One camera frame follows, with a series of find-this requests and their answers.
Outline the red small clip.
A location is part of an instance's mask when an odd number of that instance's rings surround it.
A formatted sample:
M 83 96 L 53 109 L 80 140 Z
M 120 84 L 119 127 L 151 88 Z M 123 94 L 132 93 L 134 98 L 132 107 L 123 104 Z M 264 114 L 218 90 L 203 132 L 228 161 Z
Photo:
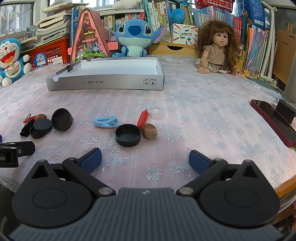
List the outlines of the red small clip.
M 27 124 L 27 123 L 29 123 L 31 120 L 34 120 L 34 121 L 35 121 L 35 119 L 36 119 L 36 116 L 35 116 L 35 115 L 31 115 L 31 114 L 29 114 L 29 115 L 25 118 L 25 120 L 23 121 L 23 123 L 24 123 L 24 124 Z

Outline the black round lid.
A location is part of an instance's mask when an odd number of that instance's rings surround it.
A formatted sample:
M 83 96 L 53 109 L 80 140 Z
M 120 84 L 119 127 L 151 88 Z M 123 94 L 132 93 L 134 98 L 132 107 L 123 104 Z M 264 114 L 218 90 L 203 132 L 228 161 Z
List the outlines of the black round lid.
M 51 121 L 55 130 L 65 132 L 72 126 L 73 117 L 67 109 L 59 108 L 52 114 Z

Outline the black round cap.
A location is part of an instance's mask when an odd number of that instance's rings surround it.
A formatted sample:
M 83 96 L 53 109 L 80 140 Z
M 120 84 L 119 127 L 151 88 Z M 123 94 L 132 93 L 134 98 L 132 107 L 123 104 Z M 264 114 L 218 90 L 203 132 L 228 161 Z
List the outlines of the black round cap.
M 142 131 L 141 129 L 131 123 L 125 123 L 119 125 L 115 129 L 115 140 L 116 142 L 123 147 L 133 147 L 139 144 Z

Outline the pink triangular diorama house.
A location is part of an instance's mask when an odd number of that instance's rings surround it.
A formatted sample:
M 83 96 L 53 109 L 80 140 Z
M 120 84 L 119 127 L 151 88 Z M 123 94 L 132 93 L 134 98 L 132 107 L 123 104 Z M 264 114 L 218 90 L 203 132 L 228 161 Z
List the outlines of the pink triangular diorama house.
M 90 9 L 81 11 L 73 45 L 68 49 L 70 63 L 94 58 L 111 57 L 117 50 L 118 42 L 111 42 L 100 18 L 100 14 Z

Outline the brown nut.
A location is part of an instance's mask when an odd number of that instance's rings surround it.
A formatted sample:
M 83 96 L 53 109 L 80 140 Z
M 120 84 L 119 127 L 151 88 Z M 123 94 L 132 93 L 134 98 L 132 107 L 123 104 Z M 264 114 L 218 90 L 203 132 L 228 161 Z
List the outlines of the brown nut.
M 145 138 L 153 140 L 157 137 L 158 131 L 154 125 L 152 125 L 151 123 L 146 123 L 142 127 L 142 134 Z
M 47 116 L 45 115 L 45 114 L 38 114 L 38 115 L 36 115 L 35 116 L 35 120 L 37 121 L 37 120 L 40 120 L 40 119 L 46 119 L 47 118 Z

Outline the black binder clip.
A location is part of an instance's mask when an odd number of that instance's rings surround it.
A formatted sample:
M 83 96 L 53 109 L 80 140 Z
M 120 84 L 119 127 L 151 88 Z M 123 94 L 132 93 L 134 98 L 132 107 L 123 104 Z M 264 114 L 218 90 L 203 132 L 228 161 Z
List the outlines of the black binder clip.
M 34 119 L 31 119 L 24 127 L 21 129 L 20 136 L 21 137 L 28 137 L 30 135 L 30 130 L 34 126 Z

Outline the red marker cap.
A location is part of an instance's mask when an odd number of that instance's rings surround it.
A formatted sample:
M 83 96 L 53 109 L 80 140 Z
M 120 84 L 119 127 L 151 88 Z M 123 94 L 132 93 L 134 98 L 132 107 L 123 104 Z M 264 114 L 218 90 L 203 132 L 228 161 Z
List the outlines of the red marker cap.
M 137 126 L 142 129 L 142 127 L 147 123 L 147 118 L 149 116 L 149 113 L 147 109 L 145 109 L 141 114 L 137 122 Z

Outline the blue hair clip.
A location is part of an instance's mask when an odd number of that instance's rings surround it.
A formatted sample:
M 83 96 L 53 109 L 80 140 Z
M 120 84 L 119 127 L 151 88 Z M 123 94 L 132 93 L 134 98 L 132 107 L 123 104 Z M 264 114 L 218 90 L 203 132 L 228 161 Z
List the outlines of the blue hair clip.
M 95 118 L 93 120 L 93 125 L 98 128 L 115 128 L 120 125 L 120 121 L 115 115 L 105 116 L 101 118 Z

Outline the black round puck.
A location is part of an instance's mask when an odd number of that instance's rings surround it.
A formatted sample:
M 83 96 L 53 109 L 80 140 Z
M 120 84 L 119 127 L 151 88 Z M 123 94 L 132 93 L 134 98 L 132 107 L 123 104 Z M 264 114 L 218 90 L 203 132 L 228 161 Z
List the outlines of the black round puck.
M 36 120 L 30 129 L 30 134 L 32 138 L 42 138 L 47 133 L 51 132 L 52 130 L 52 122 L 47 118 L 42 118 Z

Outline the white pink plush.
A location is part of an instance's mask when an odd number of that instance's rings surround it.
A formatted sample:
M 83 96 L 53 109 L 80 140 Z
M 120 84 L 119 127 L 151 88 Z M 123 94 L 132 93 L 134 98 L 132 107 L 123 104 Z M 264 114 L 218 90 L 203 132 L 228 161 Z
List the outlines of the white pink plush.
M 140 9 L 142 0 L 119 0 L 113 4 L 115 10 Z

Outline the black clip on box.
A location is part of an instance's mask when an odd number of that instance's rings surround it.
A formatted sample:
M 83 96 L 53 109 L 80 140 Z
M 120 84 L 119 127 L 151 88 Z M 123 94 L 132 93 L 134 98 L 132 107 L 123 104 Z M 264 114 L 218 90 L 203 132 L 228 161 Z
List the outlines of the black clip on box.
M 72 69 L 73 69 L 73 66 L 74 66 L 75 62 L 71 62 L 69 65 L 68 65 L 68 72 L 70 72 Z

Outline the brown haired baby doll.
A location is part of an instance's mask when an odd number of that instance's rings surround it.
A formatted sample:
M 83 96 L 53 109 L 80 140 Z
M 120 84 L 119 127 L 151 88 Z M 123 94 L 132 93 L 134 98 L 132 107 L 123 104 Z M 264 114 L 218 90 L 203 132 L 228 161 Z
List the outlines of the brown haired baby doll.
M 234 29 L 227 23 L 211 20 L 201 27 L 198 35 L 200 58 L 195 66 L 199 73 L 229 73 L 243 77 L 236 65 L 239 47 Z

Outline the red smartphone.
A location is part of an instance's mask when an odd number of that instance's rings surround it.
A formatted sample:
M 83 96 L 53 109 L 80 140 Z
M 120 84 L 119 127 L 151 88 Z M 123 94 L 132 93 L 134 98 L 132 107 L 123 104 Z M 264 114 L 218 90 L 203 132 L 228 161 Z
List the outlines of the red smartphone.
M 264 118 L 287 147 L 295 147 L 294 128 L 271 104 L 266 101 L 252 99 L 250 105 Z

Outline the red plastic crate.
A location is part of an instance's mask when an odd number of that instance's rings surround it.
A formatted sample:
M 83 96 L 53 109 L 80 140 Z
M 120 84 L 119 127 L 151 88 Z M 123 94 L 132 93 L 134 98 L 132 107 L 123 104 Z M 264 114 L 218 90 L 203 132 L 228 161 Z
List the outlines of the red plastic crate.
M 23 51 L 22 55 L 28 54 L 30 56 L 29 62 L 33 69 L 47 65 L 69 64 L 69 46 L 70 38 L 60 38 L 39 47 Z

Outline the shallow white cardboard box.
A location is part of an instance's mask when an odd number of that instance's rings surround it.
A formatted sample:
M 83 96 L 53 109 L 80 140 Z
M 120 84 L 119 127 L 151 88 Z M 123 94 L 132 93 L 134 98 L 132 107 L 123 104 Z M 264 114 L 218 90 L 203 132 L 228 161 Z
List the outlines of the shallow white cardboard box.
M 118 57 L 81 60 L 46 79 L 49 91 L 78 89 L 160 90 L 165 73 L 156 57 Z

